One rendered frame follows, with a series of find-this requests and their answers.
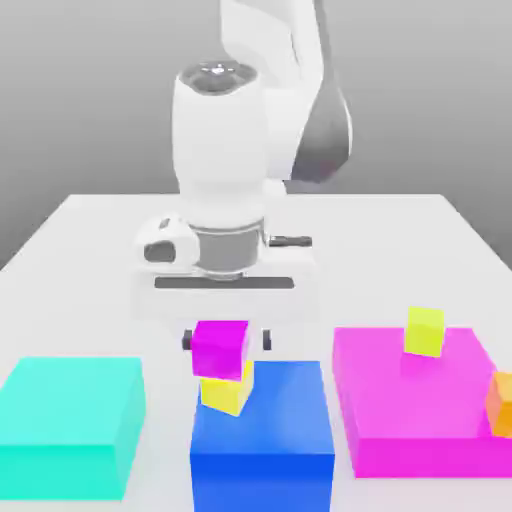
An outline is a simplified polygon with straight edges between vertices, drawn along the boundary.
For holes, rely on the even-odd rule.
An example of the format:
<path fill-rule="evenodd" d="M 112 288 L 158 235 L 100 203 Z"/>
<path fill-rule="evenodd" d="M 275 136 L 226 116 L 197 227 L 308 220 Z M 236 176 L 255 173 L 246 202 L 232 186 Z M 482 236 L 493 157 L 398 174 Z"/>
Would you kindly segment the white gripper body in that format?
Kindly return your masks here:
<path fill-rule="evenodd" d="M 317 290 L 311 255 L 273 255 L 232 281 L 140 268 L 133 272 L 133 312 L 168 322 L 304 320 L 316 313 Z"/>

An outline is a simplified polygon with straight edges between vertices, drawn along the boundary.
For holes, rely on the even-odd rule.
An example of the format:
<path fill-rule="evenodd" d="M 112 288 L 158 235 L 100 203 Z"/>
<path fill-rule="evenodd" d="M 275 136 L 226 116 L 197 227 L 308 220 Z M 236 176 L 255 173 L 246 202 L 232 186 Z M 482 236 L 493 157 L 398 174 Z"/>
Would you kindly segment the small magenta cube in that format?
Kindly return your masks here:
<path fill-rule="evenodd" d="M 247 320 L 201 320 L 192 339 L 194 376 L 239 382 L 249 344 Z"/>

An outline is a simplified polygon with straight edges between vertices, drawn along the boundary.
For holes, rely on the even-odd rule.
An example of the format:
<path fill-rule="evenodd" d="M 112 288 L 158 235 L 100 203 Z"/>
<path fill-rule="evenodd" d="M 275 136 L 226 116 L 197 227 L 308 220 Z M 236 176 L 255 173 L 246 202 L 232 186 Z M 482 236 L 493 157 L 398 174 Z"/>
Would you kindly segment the small yellow cube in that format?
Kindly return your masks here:
<path fill-rule="evenodd" d="M 254 362 L 247 360 L 240 381 L 200 378 L 201 404 L 238 417 L 254 387 Z"/>
<path fill-rule="evenodd" d="M 444 333 L 444 312 L 441 309 L 410 306 L 404 335 L 404 352 L 439 358 Z"/>

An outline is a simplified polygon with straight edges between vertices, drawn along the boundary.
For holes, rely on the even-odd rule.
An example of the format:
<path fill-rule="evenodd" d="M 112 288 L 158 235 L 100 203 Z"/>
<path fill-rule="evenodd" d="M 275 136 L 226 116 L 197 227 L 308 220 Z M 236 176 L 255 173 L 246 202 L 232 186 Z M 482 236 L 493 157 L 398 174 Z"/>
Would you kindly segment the small orange cube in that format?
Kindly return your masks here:
<path fill-rule="evenodd" d="M 512 373 L 493 373 L 485 406 L 491 433 L 512 438 Z"/>

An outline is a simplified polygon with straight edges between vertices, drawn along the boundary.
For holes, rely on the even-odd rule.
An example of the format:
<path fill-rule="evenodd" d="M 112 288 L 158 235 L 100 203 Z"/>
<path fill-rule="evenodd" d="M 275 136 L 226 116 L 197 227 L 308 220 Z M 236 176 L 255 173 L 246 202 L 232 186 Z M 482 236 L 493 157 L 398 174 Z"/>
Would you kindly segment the large blue box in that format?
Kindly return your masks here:
<path fill-rule="evenodd" d="M 258 361 L 241 414 L 198 405 L 194 512 L 330 512 L 335 449 L 317 361 Z"/>

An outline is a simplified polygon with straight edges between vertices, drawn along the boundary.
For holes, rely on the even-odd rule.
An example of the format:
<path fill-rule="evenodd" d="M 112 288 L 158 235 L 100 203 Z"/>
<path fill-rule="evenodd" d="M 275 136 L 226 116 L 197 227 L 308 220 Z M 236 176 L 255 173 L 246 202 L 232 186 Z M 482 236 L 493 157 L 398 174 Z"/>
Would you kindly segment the large cyan box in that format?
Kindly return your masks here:
<path fill-rule="evenodd" d="M 122 500 L 145 413 L 138 358 L 20 359 L 0 387 L 0 500 Z"/>

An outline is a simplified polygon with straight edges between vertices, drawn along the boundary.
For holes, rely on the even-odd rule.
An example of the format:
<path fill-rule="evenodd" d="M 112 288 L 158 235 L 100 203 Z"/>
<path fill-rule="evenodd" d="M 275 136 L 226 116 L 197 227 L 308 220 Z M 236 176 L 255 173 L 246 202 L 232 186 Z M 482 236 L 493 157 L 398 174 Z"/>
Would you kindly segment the large pink box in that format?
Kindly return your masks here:
<path fill-rule="evenodd" d="M 332 371 L 357 478 L 511 478 L 512 438 L 492 434 L 495 371 L 470 328 L 438 358 L 403 350 L 399 327 L 339 327 Z"/>

